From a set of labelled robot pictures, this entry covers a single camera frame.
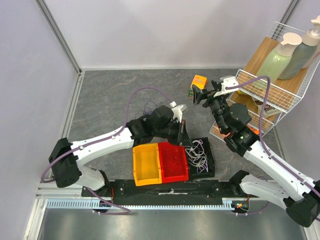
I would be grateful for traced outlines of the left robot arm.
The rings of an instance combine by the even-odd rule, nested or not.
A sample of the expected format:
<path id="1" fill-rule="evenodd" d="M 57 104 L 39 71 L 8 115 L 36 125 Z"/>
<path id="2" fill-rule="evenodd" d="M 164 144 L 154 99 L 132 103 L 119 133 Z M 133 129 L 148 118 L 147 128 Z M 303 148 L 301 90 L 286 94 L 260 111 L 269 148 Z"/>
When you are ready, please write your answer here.
<path id="1" fill-rule="evenodd" d="M 66 188 L 76 184 L 104 197 L 110 191 L 110 184 L 104 171 L 86 167 L 92 160 L 149 144 L 153 138 L 166 139 L 176 146 L 192 146 L 183 119 L 186 108 L 184 104 L 175 107 L 162 105 L 151 114 L 130 120 L 114 131 L 90 139 L 74 142 L 66 137 L 59 139 L 49 156 L 56 186 Z"/>

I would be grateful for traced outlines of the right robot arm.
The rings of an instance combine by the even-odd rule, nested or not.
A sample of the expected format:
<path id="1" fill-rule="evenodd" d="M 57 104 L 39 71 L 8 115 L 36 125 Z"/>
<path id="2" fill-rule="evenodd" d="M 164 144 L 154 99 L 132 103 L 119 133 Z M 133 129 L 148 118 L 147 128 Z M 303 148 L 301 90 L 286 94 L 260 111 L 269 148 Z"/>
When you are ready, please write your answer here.
<path id="1" fill-rule="evenodd" d="M 320 216 L 320 182 L 301 173 L 275 154 L 263 138 L 248 127 L 252 120 L 244 104 L 229 105 L 227 97 L 238 82 L 230 86 L 224 82 L 212 82 L 208 91 L 192 85 L 193 103 L 210 108 L 224 142 L 234 153 L 255 164 L 272 177 L 276 183 L 263 181 L 246 171 L 237 172 L 229 184 L 235 197 L 254 195 L 284 209 L 297 224 L 308 228 Z"/>

